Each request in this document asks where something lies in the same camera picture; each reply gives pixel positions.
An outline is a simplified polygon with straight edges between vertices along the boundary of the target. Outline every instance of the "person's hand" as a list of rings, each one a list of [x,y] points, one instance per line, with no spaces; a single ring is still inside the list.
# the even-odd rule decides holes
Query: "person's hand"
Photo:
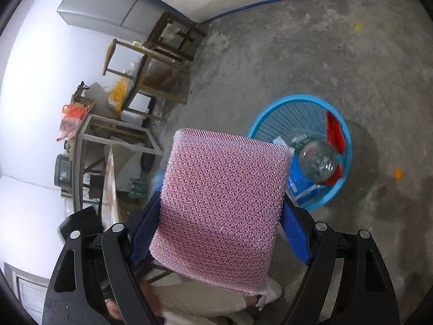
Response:
[[[140,289],[143,292],[143,296],[145,296],[146,301],[148,302],[150,308],[156,316],[161,315],[161,302],[159,301],[159,297],[155,293],[155,290],[152,286],[150,286],[145,280],[140,282]]]
[[[113,319],[122,320],[122,315],[120,314],[119,307],[114,300],[106,300],[105,304],[108,309],[108,313]]]
[[[146,298],[147,303],[150,306],[150,309],[156,316],[161,315],[161,303],[159,302],[159,297],[155,293],[155,290],[152,286],[150,286],[146,281],[142,280],[140,282],[140,289],[143,293],[143,296]],[[122,315],[120,313],[120,309],[117,303],[114,300],[105,301],[107,305],[108,313],[113,319],[122,320]]]

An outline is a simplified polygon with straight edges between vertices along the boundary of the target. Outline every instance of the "concrete floor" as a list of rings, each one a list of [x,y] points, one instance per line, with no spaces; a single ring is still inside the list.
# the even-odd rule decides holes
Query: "concrete floor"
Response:
[[[335,230],[371,231],[404,319],[433,283],[432,55],[433,22],[418,0],[290,0],[220,18],[192,65],[187,105],[166,107],[155,129],[164,160],[179,128],[246,135],[280,97],[330,102],[347,120],[354,162],[338,196],[312,216]],[[304,271],[279,237],[270,275],[284,297],[256,324],[278,324]]]

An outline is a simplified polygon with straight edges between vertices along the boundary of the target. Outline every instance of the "blue plastic basket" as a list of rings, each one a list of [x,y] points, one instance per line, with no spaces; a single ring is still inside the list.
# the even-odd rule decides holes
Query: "blue plastic basket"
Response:
[[[352,141],[343,117],[326,101],[310,95],[291,95],[275,101],[262,111],[248,133],[249,138],[272,142],[280,136],[288,145],[297,135],[307,133],[314,138],[326,140],[326,111],[329,110],[340,122],[346,150],[341,156],[343,177],[333,187],[322,189],[302,207],[313,210],[329,202],[340,190],[352,163]]]

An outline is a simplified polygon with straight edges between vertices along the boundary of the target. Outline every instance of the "red cloth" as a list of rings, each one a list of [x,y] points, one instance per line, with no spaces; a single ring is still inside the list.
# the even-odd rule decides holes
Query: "red cloth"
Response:
[[[346,140],[344,139],[340,122],[329,110],[326,111],[326,134],[328,143],[342,155],[346,149]]]
[[[335,170],[334,174],[329,177],[326,181],[321,182],[320,184],[323,184],[325,186],[334,186],[337,181],[343,177],[343,168],[341,165],[337,166],[337,169]]]

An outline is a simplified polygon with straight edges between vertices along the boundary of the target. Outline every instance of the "plastic bag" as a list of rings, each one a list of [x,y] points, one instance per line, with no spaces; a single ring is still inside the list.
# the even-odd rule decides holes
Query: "plastic bag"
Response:
[[[128,79],[123,77],[119,80],[114,86],[113,90],[110,93],[110,99],[116,103],[114,106],[114,110],[117,112],[117,115],[120,116],[122,112],[122,104],[123,99],[125,99],[126,89],[128,87]]]
[[[149,63],[144,84],[160,90],[169,90],[176,82],[180,71],[159,60],[152,59]]]
[[[87,113],[87,106],[78,106],[78,105],[65,105],[63,106],[63,109],[61,110],[63,113],[63,118],[69,118],[74,117],[78,119],[83,119],[84,116],[86,116]]]
[[[57,138],[57,141],[60,141],[65,138],[73,138],[77,134],[78,129],[81,126],[80,119],[76,117],[67,117],[64,118],[60,122],[60,136]]]

